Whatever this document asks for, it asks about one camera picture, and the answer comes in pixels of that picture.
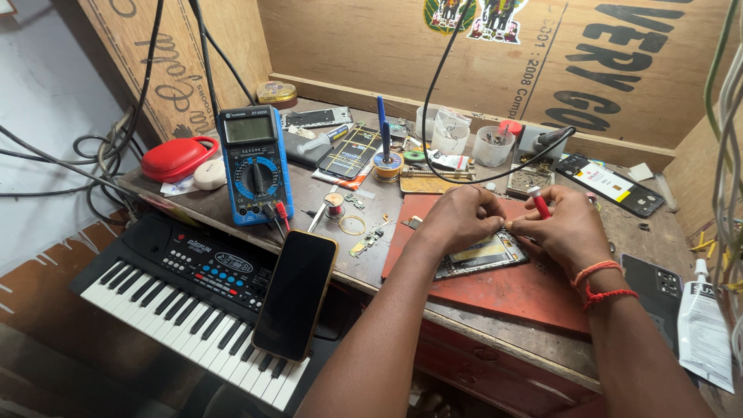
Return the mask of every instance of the desk surface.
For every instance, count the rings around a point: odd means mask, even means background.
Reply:
[[[284,110],[282,113],[328,107],[330,105],[327,103],[300,99],[299,104],[294,108]],[[376,114],[356,109],[352,113],[354,120],[363,120],[367,126],[378,129],[379,122]],[[315,131],[321,132],[322,129],[315,129]],[[472,149],[473,138],[474,135],[471,135],[465,149],[466,154]],[[507,165],[496,168],[478,166],[478,177],[482,179],[502,173],[507,169]],[[622,167],[611,165],[609,167],[620,173],[626,172],[626,169]],[[292,228],[306,230],[312,219],[300,210],[317,210],[322,204],[323,196],[331,189],[331,184],[311,178],[310,173],[311,171],[304,167],[289,163],[296,211],[294,218],[289,222]],[[495,181],[496,191],[504,192],[506,181],[507,178]],[[582,190],[581,186],[560,175],[557,175],[556,182]],[[161,205],[180,210],[199,222],[226,231],[269,251],[279,252],[281,238],[275,226],[236,227],[233,224],[225,186],[214,191],[196,191],[164,198],[160,193],[160,184],[143,176],[138,168],[123,176],[119,183]],[[643,184],[657,190],[653,179],[643,181]],[[395,221],[384,227],[385,235],[382,239],[362,253],[359,258],[353,258],[348,254],[348,250],[359,241],[359,236],[344,234],[337,222],[329,219],[321,221],[314,233],[331,237],[340,244],[334,278],[364,292],[374,294],[382,284],[380,274],[389,250],[392,232],[395,227],[406,228],[400,225],[400,219],[396,219],[402,205],[403,194],[397,183],[380,183],[371,176],[361,184],[361,188],[376,193],[376,197],[369,199],[356,194],[366,207],[359,210],[346,202],[346,213],[364,219],[367,231],[374,225],[382,224],[383,214],[387,213]],[[338,191],[345,194],[348,190],[341,187]],[[617,261],[620,254],[627,253],[674,271],[680,274],[684,281],[693,280],[691,263],[694,257],[687,250],[683,234],[674,215],[666,212],[666,205],[657,210],[649,219],[640,219],[604,199],[600,198],[600,204],[601,219],[607,237],[617,247],[615,254]],[[640,230],[637,226],[640,222],[649,224],[650,232]],[[573,335],[560,329],[499,315],[495,312],[453,305],[444,300],[429,300],[424,317],[587,388],[600,391],[593,350],[588,337]]]

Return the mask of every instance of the plastic cup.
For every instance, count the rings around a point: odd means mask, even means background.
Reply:
[[[436,114],[441,109],[439,105],[428,105],[428,112],[426,112],[426,141],[431,141],[433,135],[433,123],[436,120]],[[423,107],[419,107],[415,111],[415,134],[419,138],[423,138]]]
[[[470,139],[470,127],[460,126],[448,132],[445,131],[446,129],[440,123],[434,124],[431,149],[438,149],[445,155],[462,155],[467,140]]]
[[[492,145],[487,142],[487,134],[492,133],[493,137],[505,136],[505,145]],[[477,131],[475,146],[472,149],[472,157],[479,164],[486,167],[499,167],[508,159],[508,153],[513,147],[516,137],[511,132],[497,126],[483,126]]]

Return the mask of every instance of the red mat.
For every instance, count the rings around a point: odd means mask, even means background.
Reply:
[[[397,217],[398,224],[412,216],[425,219],[439,197],[441,195],[406,194]],[[509,219],[528,212],[523,202],[506,199],[500,202]],[[395,227],[382,270],[383,279],[387,278],[413,232],[402,224]],[[583,303],[562,267],[538,245],[523,238],[519,240],[529,253],[529,263],[435,281],[431,296],[588,333]]]

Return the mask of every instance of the sunshine multimeter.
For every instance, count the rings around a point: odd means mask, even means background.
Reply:
[[[283,202],[294,216],[284,137],[273,106],[225,109],[217,115],[233,220],[239,226],[269,222],[263,206]]]

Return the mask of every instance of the ring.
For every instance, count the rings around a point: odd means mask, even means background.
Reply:
[[[354,233],[352,233],[352,232],[348,232],[348,231],[347,231],[347,230],[346,230],[346,229],[345,229],[345,228],[343,227],[343,220],[344,220],[344,219],[346,219],[346,218],[358,219],[359,221],[361,221],[361,225],[363,225],[363,227],[364,227],[363,231],[361,231],[361,232],[360,232],[360,233],[358,233],[358,234],[354,234]],[[343,232],[347,233],[348,235],[361,235],[361,234],[363,234],[364,232],[366,232],[366,223],[364,222],[364,220],[363,220],[363,219],[361,219],[360,217],[358,217],[358,216],[354,216],[354,215],[346,215],[346,216],[344,216],[343,218],[341,218],[341,219],[338,219],[338,226],[340,226],[340,230],[341,230],[341,231],[343,231]]]

